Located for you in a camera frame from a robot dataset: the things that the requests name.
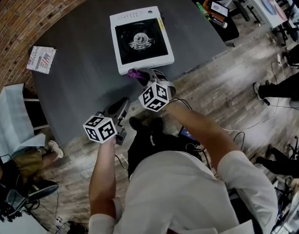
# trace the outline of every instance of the person sitting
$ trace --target person sitting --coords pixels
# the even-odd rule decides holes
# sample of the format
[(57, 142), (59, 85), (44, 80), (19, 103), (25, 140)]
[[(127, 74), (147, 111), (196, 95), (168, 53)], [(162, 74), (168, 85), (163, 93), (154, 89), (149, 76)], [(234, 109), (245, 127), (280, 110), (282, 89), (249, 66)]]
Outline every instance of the person sitting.
[(219, 178), (179, 138), (165, 135), (160, 119), (148, 128), (132, 118), (125, 210), (115, 197), (113, 138), (100, 145), (91, 177), (89, 234), (271, 233), (278, 202), (266, 175), (215, 121), (176, 101), (164, 109), (206, 148)]
[(299, 72), (277, 85), (269, 82), (260, 85), (255, 82), (253, 87), (259, 100), (267, 97), (291, 98), (290, 106), (299, 109)]
[[(275, 156), (275, 161), (269, 160), (271, 155)], [(299, 159), (289, 159), (285, 154), (272, 145), (268, 146), (268, 149), (265, 153), (265, 158), (261, 156), (258, 157), (256, 163), (262, 164), (274, 174), (299, 178)]]
[(57, 158), (64, 156), (55, 141), (50, 140), (48, 146), (51, 152), (44, 155), (33, 148), (4, 164), (0, 159), (0, 203), (4, 202), (6, 193), (10, 189), (16, 189), (18, 185), (23, 187), (33, 185), (40, 179), (44, 168), (50, 166)]
[(293, 64), (299, 63), (299, 44), (296, 45), (291, 50), (283, 53), (283, 59), (288, 64), (293, 66)]

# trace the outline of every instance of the white t-shirt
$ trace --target white t-shirt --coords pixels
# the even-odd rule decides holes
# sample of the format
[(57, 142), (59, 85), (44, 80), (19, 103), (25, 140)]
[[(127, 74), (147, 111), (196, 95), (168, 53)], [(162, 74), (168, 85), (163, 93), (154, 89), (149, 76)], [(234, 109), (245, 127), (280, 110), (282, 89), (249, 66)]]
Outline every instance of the white t-shirt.
[(230, 203), (236, 189), (249, 211), (269, 234), (277, 216), (274, 187), (239, 151), (225, 155), (217, 180), (196, 157), (165, 151), (144, 159), (135, 169), (118, 223), (110, 216), (90, 218), (89, 234), (253, 234), (252, 221), (239, 224)]

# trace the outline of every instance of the brick wall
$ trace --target brick wall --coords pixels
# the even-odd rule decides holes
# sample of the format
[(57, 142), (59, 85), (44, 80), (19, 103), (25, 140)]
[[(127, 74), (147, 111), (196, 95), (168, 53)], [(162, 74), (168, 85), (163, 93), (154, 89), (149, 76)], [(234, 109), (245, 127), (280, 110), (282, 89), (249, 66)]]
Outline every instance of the brick wall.
[(85, 0), (0, 1), (0, 91), (3, 86), (25, 83), (34, 92), (26, 69), (28, 50), (57, 20)]

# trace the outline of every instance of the bottle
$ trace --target bottle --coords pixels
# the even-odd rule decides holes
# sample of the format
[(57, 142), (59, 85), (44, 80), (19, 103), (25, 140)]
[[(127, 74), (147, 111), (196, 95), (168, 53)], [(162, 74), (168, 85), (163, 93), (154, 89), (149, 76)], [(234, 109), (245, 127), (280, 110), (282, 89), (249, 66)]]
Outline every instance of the bottle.
[(221, 26), (223, 29), (227, 28), (227, 22), (225, 22), (225, 21), (221, 21), (215, 17), (212, 17), (210, 21), (215, 23), (216, 25)]
[(199, 10), (202, 12), (202, 14), (207, 18), (207, 20), (210, 21), (210, 16), (208, 12), (202, 7), (202, 5), (199, 2), (197, 2), (196, 5), (199, 8)]

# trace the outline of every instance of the wooden floor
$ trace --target wooden floor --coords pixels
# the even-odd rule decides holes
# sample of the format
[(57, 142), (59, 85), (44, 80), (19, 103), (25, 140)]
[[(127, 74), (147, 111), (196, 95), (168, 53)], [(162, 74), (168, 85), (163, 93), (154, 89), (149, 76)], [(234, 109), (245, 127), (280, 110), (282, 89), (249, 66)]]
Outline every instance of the wooden floor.
[[(246, 29), (241, 27), (241, 33), (245, 34)], [(280, 44), (275, 45), (270, 35), (265, 35), (237, 48), (230, 48), (228, 53), (212, 63), (196, 67), (175, 81), (178, 97), (186, 99), (194, 110), (212, 117), (225, 129), (244, 129), (243, 151), (248, 157), (252, 157), (256, 152), (263, 154), (269, 143), (284, 151), (287, 144), (294, 141), (294, 136), (299, 136), (299, 111), (267, 107), (257, 100), (252, 88), (252, 83), (255, 81), (265, 82), (268, 79), (275, 83), (271, 63), (276, 61), (276, 54), (282, 51), (278, 46)], [(282, 71), (276, 63), (273, 63), (273, 69), (278, 82), (283, 80), (283, 72), (285, 77), (297, 72), (295, 68), (290, 67), (284, 67)], [(279, 101), (277, 98), (269, 101), (272, 105), (277, 103), (280, 106), (288, 105), (288, 101), (283, 98)], [(128, 125), (128, 118), (133, 115), (145, 121), (157, 116), (143, 111), (138, 101), (132, 103), (124, 122), (128, 133), (127, 138), (123, 146), (116, 150), (125, 166), (128, 166), (125, 161), (127, 150), (135, 135)], [(181, 125), (168, 115), (162, 114), (162, 116), (166, 122), (166, 132), (177, 134)], [(237, 132), (229, 133), (234, 137)], [(242, 137), (239, 136), (236, 142), (241, 147)], [(90, 217), (88, 187), (97, 151), (98, 144), (83, 136), (65, 147), (65, 157), (44, 173), (46, 179), (60, 185), (56, 216), (61, 218), (63, 223), (73, 220), (88, 225)], [(274, 178), (273, 174), (265, 172), (270, 179)], [(116, 180), (117, 195), (124, 203), (129, 182), (126, 170), (119, 165), (118, 161), (116, 161)], [(40, 202), (54, 214), (57, 194)], [(58, 230), (56, 225), (61, 226), (42, 206), (34, 213), (51, 233), (56, 233)], [(68, 224), (65, 224), (60, 233), (66, 233), (68, 229)]]

